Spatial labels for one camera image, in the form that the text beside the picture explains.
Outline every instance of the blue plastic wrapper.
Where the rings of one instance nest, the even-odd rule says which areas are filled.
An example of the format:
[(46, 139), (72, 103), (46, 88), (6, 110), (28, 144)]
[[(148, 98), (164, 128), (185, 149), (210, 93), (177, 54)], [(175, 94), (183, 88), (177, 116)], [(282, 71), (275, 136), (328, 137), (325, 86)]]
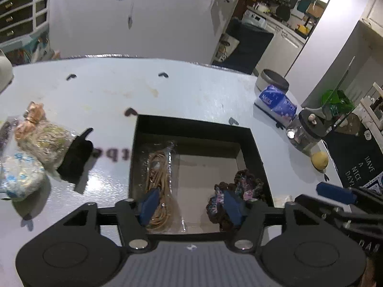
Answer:
[(259, 98), (275, 114), (283, 117), (286, 121), (291, 121), (296, 113), (297, 106), (294, 105), (278, 88), (269, 85), (262, 91)]

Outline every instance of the white table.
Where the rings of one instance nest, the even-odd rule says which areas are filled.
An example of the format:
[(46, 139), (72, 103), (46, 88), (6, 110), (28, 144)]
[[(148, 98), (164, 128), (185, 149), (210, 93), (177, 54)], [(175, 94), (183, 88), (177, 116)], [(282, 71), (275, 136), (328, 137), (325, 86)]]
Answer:
[[(160, 72), (169, 78), (159, 77)], [(71, 73), (77, 77), (67, 81)], [(14, 74), (13, 83), (0, 95), (0, 121), (24, 113), (32, 100), (42, 102), (49, 120), (78, 132), (93, 127), (88, 139), (94, 146), (104, 151), (117, 148), (119, 156), (117, 162), (105, 154), (97, 160), (83, 194), (74, 192), (70, 183), (50, 178), (50, 189), (32, 201), (13, 205), (0, 200), (1, 287), (22, 287), (15, 257), (30, 239), (87, 201), (106, 207), (127, 197), (130, 160), (122, 159), (121, 150), (131, 150), (136, 122), (135, 116), (124, 116), (129, 107), (141, 114), (224, 124), (233, 117), (240, 126), (251, 129), (273, 197), (317, 196), (315, 187), (323, 181), (310, 158), (295, 149), (285, 131), (253, 105), (254, 76), (141, 58), (50, 61), (16, 67)], [(331, 183), (341, 186), (331, 162), (326, 174)], [(28, 213), (33, 219), (24, 221), (22, 217)], [(115, 229), (103, 229), (103, 234), (117, 237)]]

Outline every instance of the brown scrunchie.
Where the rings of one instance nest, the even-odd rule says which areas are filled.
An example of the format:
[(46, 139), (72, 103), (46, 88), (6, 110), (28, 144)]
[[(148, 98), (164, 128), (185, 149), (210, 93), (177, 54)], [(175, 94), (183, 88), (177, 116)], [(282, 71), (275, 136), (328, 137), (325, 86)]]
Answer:
[(15, 139), (19, 141), (36, 128), (36, 124), (45, 118), (43, 104), (35, 104), (33, 101), (29, 104), (25, 121), (20, 123), (15, 129)]

